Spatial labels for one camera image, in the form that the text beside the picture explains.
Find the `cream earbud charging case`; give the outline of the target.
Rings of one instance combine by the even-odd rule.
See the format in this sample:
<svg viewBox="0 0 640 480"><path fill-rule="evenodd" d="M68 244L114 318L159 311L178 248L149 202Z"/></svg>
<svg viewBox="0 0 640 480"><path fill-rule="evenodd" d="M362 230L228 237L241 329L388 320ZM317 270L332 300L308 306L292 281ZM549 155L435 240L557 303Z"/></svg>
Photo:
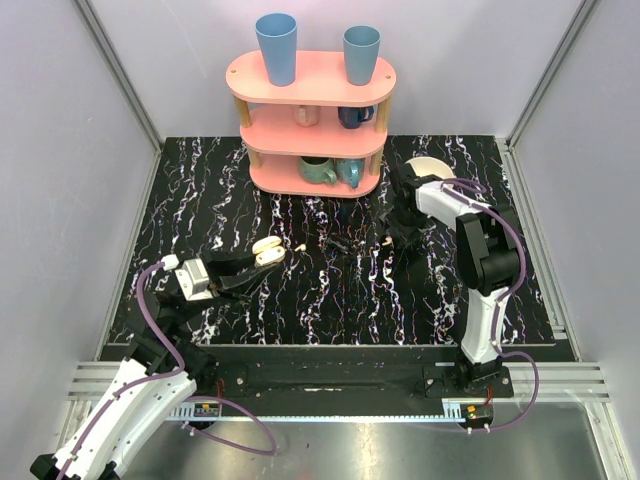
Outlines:
<svg viewBox="0 0 640 480"><path fill-rule="evenodd" d="M256 267L266 267L281 262L286 254L282 239L278 236L268 236L256 241L252 245Z"/></svg>

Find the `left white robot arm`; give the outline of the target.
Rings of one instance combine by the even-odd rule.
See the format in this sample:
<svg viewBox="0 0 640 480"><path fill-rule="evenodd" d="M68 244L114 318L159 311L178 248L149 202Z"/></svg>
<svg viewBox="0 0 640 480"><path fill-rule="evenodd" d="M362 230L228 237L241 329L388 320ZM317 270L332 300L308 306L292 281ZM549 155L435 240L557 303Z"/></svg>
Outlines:
<svg viewBox="0 0 640 480"><path fill-rule="evenodd" d="M274 237L248 253L212 251L182 260L164 256L138 276L139 308L134 338L114 379L71 438L30 467L37 479L119 479L152 434L185 403L196 414L185 421L190 435L203 434L209 411L229 406L255 416L228 399L231 376L241 369L219 366L193 344L186 323L217 299L242 301L278 267L285 249Z"/></svg>

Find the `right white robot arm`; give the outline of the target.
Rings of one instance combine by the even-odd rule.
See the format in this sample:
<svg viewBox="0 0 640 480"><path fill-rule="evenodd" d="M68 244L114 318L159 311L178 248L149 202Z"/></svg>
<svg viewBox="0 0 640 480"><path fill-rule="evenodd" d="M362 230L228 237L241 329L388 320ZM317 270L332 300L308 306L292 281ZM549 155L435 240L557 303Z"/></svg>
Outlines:
<svg viewBox="0 0 640 480"><path fill-rule="evenodd" d="M434 222L455 234L457 272L469 300L453 381L463 395L476 396L500 376L499 334L506 306L526 276L517 217L508 206L468 197L486 188L455 176L433 157L406 161L390 171L390 182L393 202L381 222L396 245L417 242Z"/></svg>

